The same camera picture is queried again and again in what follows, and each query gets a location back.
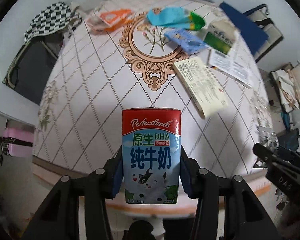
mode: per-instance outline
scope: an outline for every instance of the diamond pattern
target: diamond pattern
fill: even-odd
[[[137,79],[133,75],[128,64],[124,64],[117,74],[115,74],[115,76],[111,79],[112,86],[116,91],[119,100],[126,95],[136,82]]]
[[[90,105],[77,121],[76,128],[83,146],[86,147],[96,132],[96,128],[99,128],[97,119],[95,118],[93,109]]]
[[[211,147],[214,149],[217,155],[220,154],[221,149],[224,150],[222,147],[223,145],[221,142],[226,140],[228,135],[228,131],[226,129],[216,129],[216,127],[223,127],[223,122],[221,121],[220,117],[215,114],[210,118],[210,123],[207,126],[205,131],[207,140],[210,142]]]
[[[216,5],[204,1],[141,1],[107,0],[103,10],[131,8],[138,14],[154,7],[182,6],[205,17],[207,24],[227,18]],[[201,167],[223,177],[255,172],[252,147],[258,142],[257,117],[250,99],[256,93],[267,102],[267,95],[242,38],[230,54],[251,69],[254,87],[248,90],[212,70],[226,91],[228,108],[203,119],[176,75],[168,75],[166,83],[152,91],[142,74],[131,70],[123,56],[124,49],[118,45],[123,28],[99,35],[88,30],[84,22],[78,26],[51,72],[46,91],[55,82],[58,100],[50,105],[50,122],[46,130],[39,132],[34,155],[61,167],[90,173],[103,167],[119,148],[122,109],[173,107],[182,111],[182,145]],[[208,51],[198,56],[207,62]]]
[[[117,98],[115,97],[110,84],[107,84],[103,88],[103,90],[92,101],[92,104],[95,107],[100,123],[103,123],[110,114],[109,109],[114,109],[118,104]]]

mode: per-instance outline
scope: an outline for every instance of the bag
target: bag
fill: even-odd
[[[82,22],[77,11],[63,2],[36,15],[24,34],[24,44],[13,59],[3,83],[39,105],[50,73],[58,59],[64,36]]]
[[[5,155],[29,157],[32,155],[34,134],[16,128],[6,128],[1,139],[1,149]]]
[[[261,4],[249,11],[246,11],[244,15],[258,25],[268,35],[266,42],[254,54],[254,59],[256,62],[258,62],[280,41],[283,40],[283,35],[274,25],[274,22],[269,18],[269,11],[266,4]]]

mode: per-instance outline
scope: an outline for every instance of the checkered cloth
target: checkered cloth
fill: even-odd
[[[70,22],[72,29],[75,30],[76,25],[82,22],[82,18],[77,12],[71,11],[64,2],[54,3],[32,19],[25,32],[24,45],[33,37],[45,36],[61,30]]]

